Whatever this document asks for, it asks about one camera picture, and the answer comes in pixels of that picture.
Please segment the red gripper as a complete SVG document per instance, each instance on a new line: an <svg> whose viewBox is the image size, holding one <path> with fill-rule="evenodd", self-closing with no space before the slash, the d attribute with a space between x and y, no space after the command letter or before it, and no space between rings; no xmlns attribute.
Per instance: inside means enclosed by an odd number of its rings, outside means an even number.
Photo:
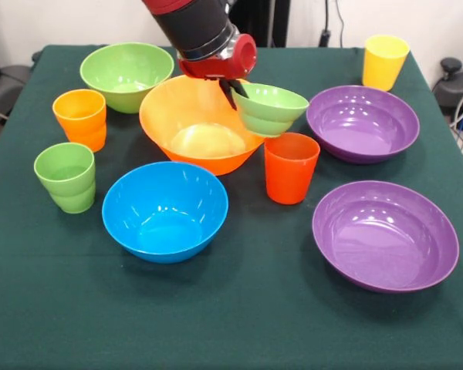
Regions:
<svg viewBox="0 0 463 370"><path fill-rule="evenodd" d="M236 110L232 90L248 98L248 93L238 79L244 79L254 69L257 48L250 35L237 34L220 52L197 61L189 61L181 57L177 60L186 76L197 79L219 79L221 91L225 94L231 108Z"/></svg>

